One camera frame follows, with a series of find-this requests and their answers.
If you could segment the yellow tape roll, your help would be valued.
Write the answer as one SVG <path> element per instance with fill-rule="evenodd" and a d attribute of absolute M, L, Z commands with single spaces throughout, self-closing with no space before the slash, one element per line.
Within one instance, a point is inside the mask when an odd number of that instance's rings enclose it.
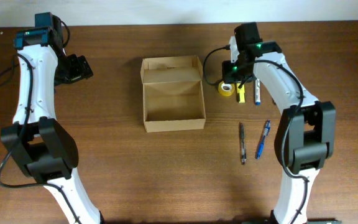
<path fill-rule="evenodd" d="M 232 83 L 221 81 L 218 85 L 218 92 L 222 96 L 231 96 L 235 92 L 235 86 Z"/>

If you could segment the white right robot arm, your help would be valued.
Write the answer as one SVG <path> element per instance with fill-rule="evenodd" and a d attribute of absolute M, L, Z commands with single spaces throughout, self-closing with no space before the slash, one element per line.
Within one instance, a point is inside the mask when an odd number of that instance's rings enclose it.
<path fill-rule="evenodd" d="M 274 149 L 282 167 L 278 201 L 267 223 L 307 223 L 313 183 L 334 150 L 336 109 L 321 102 L 292 72 L 275 41 L 263 41 L 255 22 L 234 29 L 231 59 L 223 63 L 225 83 L 259 80 L 281 114 Z"/>

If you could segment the brown cardboard box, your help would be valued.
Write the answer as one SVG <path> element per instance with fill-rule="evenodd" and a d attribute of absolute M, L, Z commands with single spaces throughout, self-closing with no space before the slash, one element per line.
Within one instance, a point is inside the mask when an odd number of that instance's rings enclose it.
<path fill-rule="evenodd" d="M 203 129 L 203 66 L 195 55 L 145 58 L 140 70 L 148 133 Z"/>

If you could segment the yellow highlighter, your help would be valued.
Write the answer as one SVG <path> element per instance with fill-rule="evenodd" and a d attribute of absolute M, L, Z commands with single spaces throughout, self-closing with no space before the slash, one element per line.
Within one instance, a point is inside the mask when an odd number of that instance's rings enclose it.
<path fill-rule="evenodd" d="M 237 90 L 237 102 L 245 103 L 246 102 L 246 91 L 245 91 L 244 85 L 241 83 L 237 83 L 236 90 Z"/>

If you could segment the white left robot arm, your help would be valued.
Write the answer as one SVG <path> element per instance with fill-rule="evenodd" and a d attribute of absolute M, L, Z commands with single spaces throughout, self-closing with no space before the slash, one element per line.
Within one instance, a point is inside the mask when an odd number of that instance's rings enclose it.
<path fill-rule="evenodd" d="M 43 187 L 59 204 L 69 223 L 104 223 L 78 173 L 75 140 L 55 114 L 55 87 L 89 79 L 93 72 L 85 56 L 67 55 L 67 25 L 50 12 L 35 15 L 35 26 L 17 32 L 12 67 L 20 68 L 19 101 L 12 125 L 3 128 L 1 142 L 7 154 L 0 165 L 0 186 Z M 12 158 L 29 184 L 5 184 L 1 173 Z"/>

